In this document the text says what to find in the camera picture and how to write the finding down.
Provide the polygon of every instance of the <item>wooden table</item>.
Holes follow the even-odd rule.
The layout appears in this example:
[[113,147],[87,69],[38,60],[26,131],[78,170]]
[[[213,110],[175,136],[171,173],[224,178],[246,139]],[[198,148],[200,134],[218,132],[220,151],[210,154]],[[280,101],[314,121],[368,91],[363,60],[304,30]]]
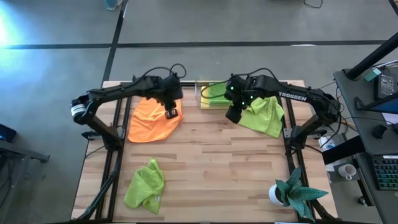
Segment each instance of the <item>wooden table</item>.
[[[303,81],[288,82],[304,85]],[[119,83],[104,82],[104,87]],[[199,109],[194,88],[184,88],[183,94],[183,119],[166,140],[138,144],[129,142],[126,138],[113,221],[297,221],[291,207],[278,207],[268,197],[268,190],[275,184],[275,179],[289,178],[282,135],[279,139],[274,139],[233,124],[225,118],[226,110]],[[133,98],[131,111],[139,100],[139,97]],[[297,124],[306,122],[312,115],[310,106],[298,101],[292,103]],[[116,102],[103,104],[97,116],[105,123],[111,123],[115,105]],[[307,144],[318,147],[316,140],[309,139]],[[90,142],[87,153],[102,145],[102,140]],[[98,193],[105,157],[106,150],[102,149],[85,160],[72,212],[73,218],[81,215]],[[165,175],[165,189],[158,215],[142,207],[128,208],[123,202],[134,172],[146,166],[151,157],[157,159]],[[303,157],[310,186],[329,192],[319,201],[336,217],[322,155],[306,149],[303,150]],[[103,216],[108,211],[110,190],[108,192]]]

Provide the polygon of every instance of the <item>cable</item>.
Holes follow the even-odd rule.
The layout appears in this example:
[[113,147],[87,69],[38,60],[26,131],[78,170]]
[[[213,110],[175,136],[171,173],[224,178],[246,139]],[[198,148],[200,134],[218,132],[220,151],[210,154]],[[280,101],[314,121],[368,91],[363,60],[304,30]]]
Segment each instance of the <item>cable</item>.
[[[139,77],[137,80],[135,80],[134,82],[132,82],[132,83],[130,83],[130,84],[124,86],[124,88],[128,88],[128,87],[134,86],[137,82],[141,81],[148,73],[150,73],[150,72],[152,72],[152,71],[154,71],[154,70],[166,70],[166,71],[169,71],[169,74],[177,74],[176,72],[173,72],[173,70],[172,70],[172,69],[173,69],[174,67],[176,67],[176,66],[180,66],[180,67],[182,67],[182,69],[184,70],[184,75],[183,75],[182,77],[178,77],[178,78],[184,78],[185,76],[187,76],[187,69],[185,69],[185,67],[184,67],[182,64],[180,64],[180,63],[175,63],[175,64],[173,64],[173,65],[171,66],[171,68],[167,68],[167,67],[154,67],[154,68],[151,68],[151,69],[149,69],[148,71],[146,71],[143,75],[141,75],[141,77]],[[94,93],[99,93],[99,92],[101,92],[101,90],[90,90],[90,91],[91,91],[91,92],[94,92]],[[108,90],[108,91],[110,91],[110,92],[112,92],[112,91],[118,91],[118,89]]]
[[210,97],[210,96],[204,96],[204,95],[203,95],[203,92],[204,92],[205,90],[207,90],[208,88],[212,87],[212,86],[219,85],[219,84],[222,84],[222,83],[226,83],[226,82],[228,82],[228,81],[229,81],[229,79],[227,79],[227,80],[225,80],[225,81],[221,81],[221,82],[216,82],[216,83],[213,83],[213,84],[208,85],[208,86],[205,86],[205,87],[200,91],[200,96],[203,97],[204,99],[213,99],[213,98],[217,98],[217,97],[224,96],[224,93],[223,93],[223,94],[220,94],[220,95],[216,95],[216,96],[211,96],[211,97]]
[[327,124],[326,127],[330,128],[332,131],[335,131],[329,124]]
[[282,84],[281,84],[280,81],[277,79],[277,77],[275,76],[275,74],[274,74],[269,68],[259,68],[259,69],[255,70],[255,71],[249,72],[249,73],[231,74],[231,77],[230,77],[229,79],[225,80],[225,81],[218,82],[218,83],[213,83],[213,84],[211,84],[211,85],[205,86],[205,87],[201,90],[200,95],[201,95],[201,97],[203,97],[203,98],[205,98],[205,99],[213,99],[213,98],[217,98],[217,97],[220,97],[220,96],[224,96],[224,94],[222,94],[222,95],[217,95],[217,96],[208,97],[208,96],[203,96],[203,92],[204,92],[206,89],[208,89],[209,87],[211,87],[211,86],[215,86],[215,85],[218,85],[218,84],[226,83],[226,82],[230,81],[233,77],[236,77],[236,76],[251,76],[251,75],[253,75],[253,74],[257,73],[257,72],[260,72],[260,71],[262,71],[262,70],[268,71],[268,72],[272,75],[272,77],[277,81],[277,83],[278,83],[280,86],[282,86]]
[[368,120],[372,120],[372,121],[383,121],[383,122],[387,122],[387,123],[390,123],[390,124],[392,124],[392,125],[395,125],[393,122],[391,122],[391,121],[386,121],[386,120],[383,120],[383,119],[362,118],[362,117],[348,117],[348,118],[345,118],[345,119],[349,119],[349,118],[368,119]]
[[4,185],[5,185],[6,183],[8,183],[8,189],[7,189],[7,192],[6,192],[5,196],[4,196],[4,198],[1,200],[0,208],[4,205],[4,202],[5,202],[6,199],[8,198],[8,195],[9,195],[9,193],[10,193],[10,191],[11,191],[11,184],[12,184],[12,179],[11,179],[11,177],[12,177],[12,172],[13,172],[14,166],[15,166],[15,161],[13,161],[12,166],[11,166],[11,165],[10,165],[10,162],[9,162],[10,158],[7,158],[7,159],[8,159],[8,160],[7,160],[7,165],[8,165],[8,178],[7,178],[6,181],[4,181],[3,184],[1,184],[0,189],[3,188]]
[[197,95],[197,94],[195,95],[195,99],[196,99],[196,101],[197,101],[198,103],[203,103],[203,104],[206,104],[206,105],[211,105],[210,103],[205,103],[205,102],[200,101],[200,100],[198,99],[198,95]]
[[173,72],[173,68],[175,67],[175,66],[179,66],[179,67],[181,67],[183,70],[184,70],[184,75],[183,76],[181,76],[181,77],[178,77],[178,78],[185,78],[186,76],[187,76],[187,69],[185,69],[185,67],[182,65],[182,64],[180,64],[180,63],[175,63],[174,65],[172,65],[171,66],[171,68],[170,68],[170,74],[177,74],[176,72]]
[[344,106],[342,103],[340,103],[340,105],[343,106],[343,109],[340,111],[340,113],[342,113],[346,109],[346,106]]
[[[123,125],[118,125],[118,126],[116,126],[116,129],[117,129],[117,128],[122,128],[122,129],[123,129],[122,133],[120,134],[120,137],[123,138],[123,137],[124,137],[124,133],[126,132],[126,129],[123,127]],[[89,155],[91,155],[92,153],[97,152],[98,150],[100,150],[100,149],[102,149],[102,148],[104,148],[104,147],[105,147],[105,145],[103,145],[103,146],[101,146],[101,147],[95,149],[95,150],[92,151],[92,152],[89,152],[89,153],[86,155],[85,159],[87,159],[87,157],[88,157]]]
[[343,119],[344,119],[344,121],[341,122],[342,124],[346,125],[347,128],[350,128],[351,130],[358,132],[358,130],[355,128],[354,124],[347,122],[347,120],[345,118],[343,118]]
[[340,110],[338,110],[336,107],[335,107],[335,109],[338,111],[338,114],[339,114],[339,121],[338,121],[338,126],[337,126],[337,130],[328,138],[328,140],[326,140],[326,142],[325,143],[323,143],[320,147],[322,148],[324,145],[326,145],[333,137],[335,137],[337,134],[338,134],[338,132],[340,131],[340,127],[341,127],[341,119],[342,119],[342,115],[341,115],[341,112],[340,112]]
[[323,89],[324,87],[330,86],[330,85],[332,85],[332,84],[334,84],[334,83],[336,83],[336,81],[331,82],[331,83],[329,83],[329,84],[326,84],[326,85],[324,85],[324,86],[322,86],[322,87],[320,87],[320,88],[318,88],[318,89],[321,90],[321,89]]
[[309,147],[310,149],[313,149],[313,150],[319,152],[320,154],[322,154],[322,152],[321,152],[320,150],[318,150],[317,148],[315,148],[315,147],[313,147],[313,146],[305,145],[305,147]]
[[347,134],[347,132],[348,132],[348,124],[347,124],[347,119],[343,118],[343,120],[346,122],[346,130],[344,131],[344,134]]
[[304,3],[306,6],[309,6],[309,7],[314,8],[314,9],[320,9],[320,8],[322,7],[322,5],[323,5],[323,0],[321,0],[320,2],[321,2],[321,4],[320,4],[319,6],[313,6],[313,5],[308,4],[308,3],[307,3],[307,0],[303,0],[303,3]]
[[87,157],[88,157],[89,155],[91,155],[92,153],[94,153],[94,152],[96,152],[96,151],[98,151],[98,150],[100,150],[100,149],[102,149],[102,148],[104,148],[104,147],[105,147],[105,145],[103,145],[103,146],[101,146],[101,147],[95,149],[95,150],[92,151],[92,152],[89,152],[89,153],[86,155],[85,159],[87,159]]

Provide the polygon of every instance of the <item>keyboard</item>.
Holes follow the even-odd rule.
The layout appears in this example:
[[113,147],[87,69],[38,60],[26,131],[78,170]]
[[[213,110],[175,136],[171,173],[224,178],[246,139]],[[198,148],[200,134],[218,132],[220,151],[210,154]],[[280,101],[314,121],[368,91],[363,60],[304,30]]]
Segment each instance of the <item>keyboard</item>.
[[373,157],[379,190],[398,190],[398,159]]

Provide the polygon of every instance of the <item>lime green towel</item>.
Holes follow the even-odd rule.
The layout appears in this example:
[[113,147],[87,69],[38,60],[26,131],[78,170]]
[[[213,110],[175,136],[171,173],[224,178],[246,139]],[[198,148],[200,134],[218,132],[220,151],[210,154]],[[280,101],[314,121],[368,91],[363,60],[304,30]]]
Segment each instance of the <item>lime green towel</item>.
[[257,98],[242,113],[240,125],[279,138],[282,129],[281,118],[284,109],[278,104],[276,97]]
[[148,211],[158,214],[160,199],[164,188],[163,173],[155,159],[151,159],[147,167],[136,171],[124,196],[124,203],[137,208],[141,203]]
[[230,104],[229,100],[227,100],[224,97],[224,94],[226,91],[225,88],[226,88],[225,83],[219,83],[219,84],[209,83],[208,96],[209,97],[219,96],[219,97],[209,99],[209,104],[211,104],[211,105]]

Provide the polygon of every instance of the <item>white mug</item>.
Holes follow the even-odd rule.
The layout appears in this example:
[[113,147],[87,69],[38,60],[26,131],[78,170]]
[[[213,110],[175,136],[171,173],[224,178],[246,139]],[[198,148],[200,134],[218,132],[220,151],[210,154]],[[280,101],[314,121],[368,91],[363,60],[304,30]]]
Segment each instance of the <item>white mug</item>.
[[353,176],[356,174],[355,166],[351,164],[343,165],[338,168],[338,173],[345,177],[346,180],[352,180]]

